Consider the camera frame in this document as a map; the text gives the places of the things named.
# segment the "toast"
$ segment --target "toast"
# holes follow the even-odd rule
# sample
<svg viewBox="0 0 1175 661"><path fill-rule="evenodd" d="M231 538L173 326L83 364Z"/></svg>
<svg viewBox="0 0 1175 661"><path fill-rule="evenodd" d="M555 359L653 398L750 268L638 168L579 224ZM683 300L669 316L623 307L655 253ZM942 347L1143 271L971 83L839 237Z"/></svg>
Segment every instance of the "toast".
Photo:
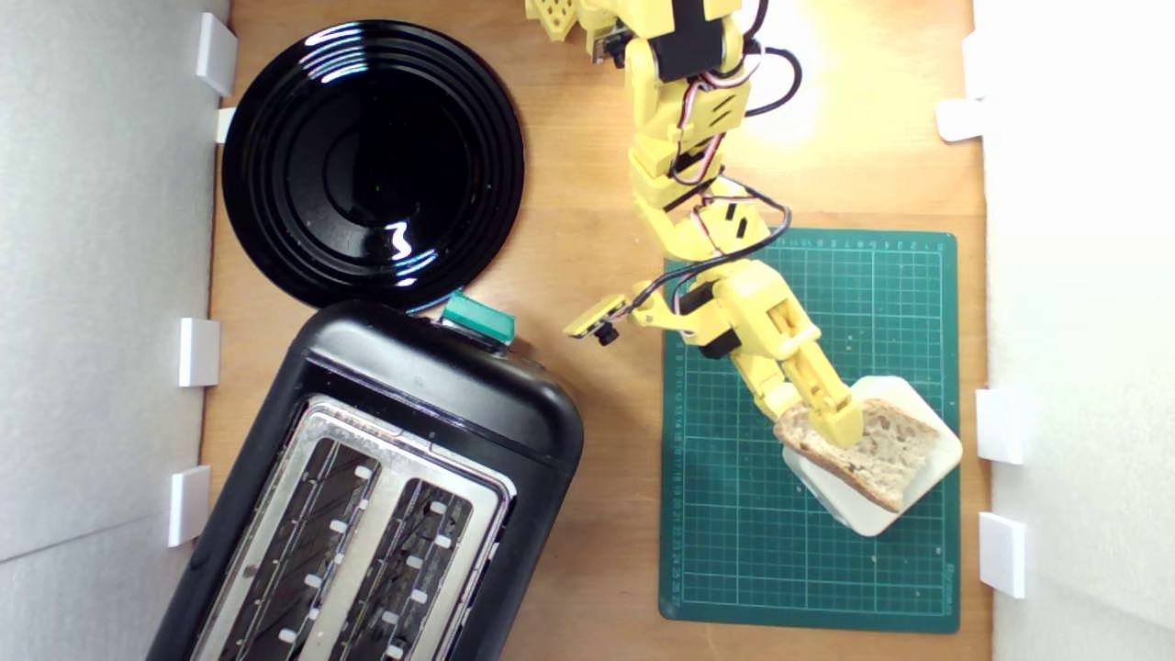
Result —
<svg viewBox="0 0 1175 661"><path fill-rule="evenodd" d="M841 448L826 441L798 404L779 417L774 432L787 447L889 512L901 512L902 493L939 440L939 432L880 399L861 403L865 433Z"/></svg>

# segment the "black toaster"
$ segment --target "black toaster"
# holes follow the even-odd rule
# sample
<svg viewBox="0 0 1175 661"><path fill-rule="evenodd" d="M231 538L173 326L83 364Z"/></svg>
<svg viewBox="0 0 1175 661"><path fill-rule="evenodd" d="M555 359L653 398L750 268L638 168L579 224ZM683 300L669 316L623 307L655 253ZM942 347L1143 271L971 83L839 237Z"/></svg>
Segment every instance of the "black toaster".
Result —
<svg viewBox="0 0 1175 661"><path fill-rule="evenodd" d="M374 302L301 330L149 661L496 659L579 461L569 397Z"/></svg>

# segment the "black plate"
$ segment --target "black plate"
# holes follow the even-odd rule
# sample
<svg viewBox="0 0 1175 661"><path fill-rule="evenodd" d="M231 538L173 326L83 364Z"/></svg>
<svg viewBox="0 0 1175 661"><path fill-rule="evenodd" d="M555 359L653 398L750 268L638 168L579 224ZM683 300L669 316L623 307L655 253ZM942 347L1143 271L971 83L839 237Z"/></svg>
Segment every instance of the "black plate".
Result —
<svg viewBox="0 0 1175 661"><path fill-rule="evenodd" d="M287 292L414 310L502 247L522 200L522 130L469 48L411 23L350 22L249 85L222 180L237 238Z"/></svg>

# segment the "wooden table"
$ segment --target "wooden table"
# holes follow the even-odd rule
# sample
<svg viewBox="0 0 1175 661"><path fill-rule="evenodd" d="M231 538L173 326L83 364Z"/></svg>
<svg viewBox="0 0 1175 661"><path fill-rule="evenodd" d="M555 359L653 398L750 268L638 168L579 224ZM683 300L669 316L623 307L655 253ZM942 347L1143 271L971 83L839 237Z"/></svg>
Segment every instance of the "wooden table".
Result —
<svg viewBox="0 0 1175 661"><path fill-rule="evenodd" d="M978 579L975 524L988 505L988 474L974 453L971 397L986 379L982 163L978 144L945 144L934 128L934 104L962 93L960 40L971 31L971 4L772 2L761 38L797 52L804 88L784 109L748 120L726 141L730 171L791 204L798 224L948 230L959 237L968 452L962 627L951 636L670 622L658 615L662 339L630 329L604 350L559 335L597 297L627 290L662 264L630 203L625 150L632 128L623 74L592 66L578 32L568 43L549 42L537 23L524 20L522 0L234 0L236 93L287 45L360 18L419 22L468 43L504 79L524 123L522 214L505 248L466 291L517 315L535 358L578 404L586 446L504 657L991 659L992 598ZM773 69L765 70L764 81ZM223 323L223 367L221 385L208 393L202 458L213 467L216 493L310 311L254 268L219 201L212 316Z"/></svg>

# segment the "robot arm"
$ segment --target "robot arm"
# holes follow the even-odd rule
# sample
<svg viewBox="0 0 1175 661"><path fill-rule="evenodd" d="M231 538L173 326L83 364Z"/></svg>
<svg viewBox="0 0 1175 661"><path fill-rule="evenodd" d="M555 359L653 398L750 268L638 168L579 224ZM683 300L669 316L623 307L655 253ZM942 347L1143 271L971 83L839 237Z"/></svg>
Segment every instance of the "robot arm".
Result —
<svg viewBox="0 0 1175 661"><path fill-rule="evenodd" d="M638 282L631 295L600 299L565 333L607 345L625 317L674 330L706 357L728 358L772 421L803 400L817 431L847 447L861 437L861 413L820 350L820 329L784 277L750 258L786 230L791 211L721 174L723 137L747 114L756 66L746 53L757 45L732 18L740 4L526 0L528 15L552 39L578 21L593 60L624 67L637 129L629 149L637 210L666 257L690 263ZM784 214L781 224L767 225L764 202ZM660 289L673 279L666 298Z"/></svg>

